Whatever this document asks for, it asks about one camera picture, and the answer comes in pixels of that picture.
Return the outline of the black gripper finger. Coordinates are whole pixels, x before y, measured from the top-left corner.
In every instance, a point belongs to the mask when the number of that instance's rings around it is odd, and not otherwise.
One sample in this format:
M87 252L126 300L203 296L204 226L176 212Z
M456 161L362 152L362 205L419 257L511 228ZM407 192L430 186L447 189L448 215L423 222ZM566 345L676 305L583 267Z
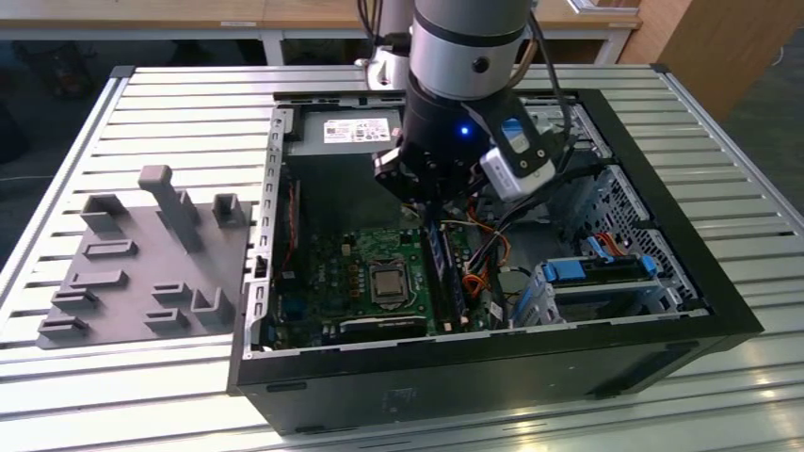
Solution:
M456 160L447 169L440 185L440 203L444 218L455 218L454 213L467 204L467 199L486 186L486 173L478 161Z
M376 182L403 203L414 206L423 221L435 221L439 211L435 181L406 170L400 150L374 153L372 168Z

